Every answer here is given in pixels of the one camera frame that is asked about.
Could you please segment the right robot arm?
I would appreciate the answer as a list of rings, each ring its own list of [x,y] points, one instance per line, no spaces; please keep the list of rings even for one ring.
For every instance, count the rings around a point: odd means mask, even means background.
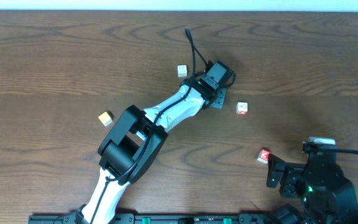
[[[332,140],[303,142],[306,164],[285,162],[269,154],[266,186],[280,185],[280,195],[298,198],[304,214],[287,210],[273,223],[358,223],[358,200],[354,184],[336,163],[338,153],[358,155],[357,150],[340,149]]]

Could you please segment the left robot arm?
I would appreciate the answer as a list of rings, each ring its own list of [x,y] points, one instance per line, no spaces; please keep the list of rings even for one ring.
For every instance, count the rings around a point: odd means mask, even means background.
[[[146,109],[128,107],[98,147],[100,176],[77,223],[109,223],[125,189],[149,169],[168,133],[180,122],[209,107],[222,108],[235,72],[218,60],[186,78],[165,101]]]

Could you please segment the red letter E block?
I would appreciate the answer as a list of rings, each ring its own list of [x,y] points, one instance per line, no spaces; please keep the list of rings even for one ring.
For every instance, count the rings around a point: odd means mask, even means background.
[[[258,156],[257,156],[257,160],[259,162],[262,162],[264,164],[267,164],[269,161],[269,155],[270,155],[270,151],[265,150],[265,149],[261,149]]]

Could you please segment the white block top centre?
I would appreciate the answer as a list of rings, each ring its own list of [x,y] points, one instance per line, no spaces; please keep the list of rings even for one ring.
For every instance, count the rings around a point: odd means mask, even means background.
[[[186,77],[188,75],[187,65],[178,65],[177,74],[178,77]]]

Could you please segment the white block with red side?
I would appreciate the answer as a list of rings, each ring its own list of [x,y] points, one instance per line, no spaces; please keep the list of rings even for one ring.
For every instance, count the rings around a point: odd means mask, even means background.
[[[248,112],[248,103],[238,102],[236,105],[236,113],[237,114],[246,114],[247,112]]]

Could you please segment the yellow wooden block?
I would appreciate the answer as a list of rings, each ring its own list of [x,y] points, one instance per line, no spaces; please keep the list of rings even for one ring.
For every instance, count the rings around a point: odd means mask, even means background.
[[[109,126],[114,120],[114,115],[110,111],[105,111],[98,116],[98,119],[104,126]]]

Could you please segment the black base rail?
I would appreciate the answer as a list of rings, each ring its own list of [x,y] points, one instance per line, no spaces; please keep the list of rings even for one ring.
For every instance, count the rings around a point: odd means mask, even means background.
[[[66,215],[31,215],[29,224],[76,224],[83,223],[75,213]],[[238,215],[134,215],[117,213],[110,223],[115,224],[258,224],[258,223],[313,223],[310,218],[297,218],[286,214],[275,217],[263,213],[240,213]]]

